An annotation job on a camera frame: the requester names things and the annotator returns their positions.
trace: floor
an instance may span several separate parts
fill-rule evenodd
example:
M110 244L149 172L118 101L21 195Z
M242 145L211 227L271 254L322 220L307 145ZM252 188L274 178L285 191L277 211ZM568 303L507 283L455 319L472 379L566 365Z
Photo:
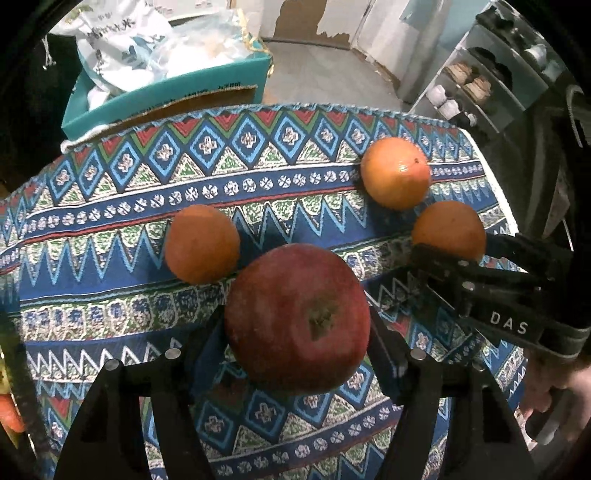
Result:
M341 103L402 110L392 83L355 53L336 48L269 43L275 72L267 80L270 102Z

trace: person's hand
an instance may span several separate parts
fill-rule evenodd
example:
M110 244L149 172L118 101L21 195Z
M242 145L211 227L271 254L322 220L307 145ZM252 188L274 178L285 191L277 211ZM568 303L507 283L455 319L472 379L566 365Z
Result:
M574 394L573 408L560 425L563 436L575 441L591 418L591 362L579 358L570 363L526 352L525 392L520 402L524 418L534 410L545 412L550 408L550 388L569 388Z

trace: patterned tablecloth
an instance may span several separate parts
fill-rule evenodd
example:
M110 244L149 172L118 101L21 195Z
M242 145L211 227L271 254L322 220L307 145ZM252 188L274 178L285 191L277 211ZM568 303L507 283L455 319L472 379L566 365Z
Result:
M13 328L25 345L23 364L50 447L47 476L107 359L153 359L181 345L223 301L226 281L188 286L163 262L170 219L193 203L232 218L241 265L286 242L336 252L390 328L445 362L481 356L515 408L522 351L483 343L445 309L411 295L403 269L424 206L390 212L359 188L360 156L392 135L414 141L429 158L430 202L463 201L487 231L514 231L496 181L464 132L438 120L336 105L217 109L144 125L58 158L0 203L0 305L9 313L2 331ZM218 381L195 411L218 478L372 478L400 416L368 362L325 395L249 390L231 358ZM20 385L17 398L26 394ZM152 477L165 478L150 400L141 404ZM450 400L442 399L426 478L441 463L449 413Z

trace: orange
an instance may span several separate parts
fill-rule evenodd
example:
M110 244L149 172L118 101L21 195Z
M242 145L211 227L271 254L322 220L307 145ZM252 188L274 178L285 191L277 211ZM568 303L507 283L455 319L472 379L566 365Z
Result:
M417 206L431 185L427 157L403 138L374 142L361 161L361 177L370 197L392 210Z
M17 433L25 431L25 425L22 422L22 418L18 414L18 410L14 406L12 397L9 394L0 395L0 423L2 426Z
M238 230L214 207L191 205L170 224L164 259L172 273L187 283L215 283L236 270L239 257Z
M478 214L455 200L425 209L413 228L413 245L427 244L464 260L482 260L486 232Z

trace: white plastic bag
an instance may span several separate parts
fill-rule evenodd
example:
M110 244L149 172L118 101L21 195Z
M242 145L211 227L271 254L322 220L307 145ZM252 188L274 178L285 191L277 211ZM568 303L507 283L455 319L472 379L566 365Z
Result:
M87 0L51 31L75 36L82 67L104 91L116 96L154 81L152 50L172 27L145 0Z
M174 27L148 63L158 81L245 59L252 54L248 44L244 16L221 10Z

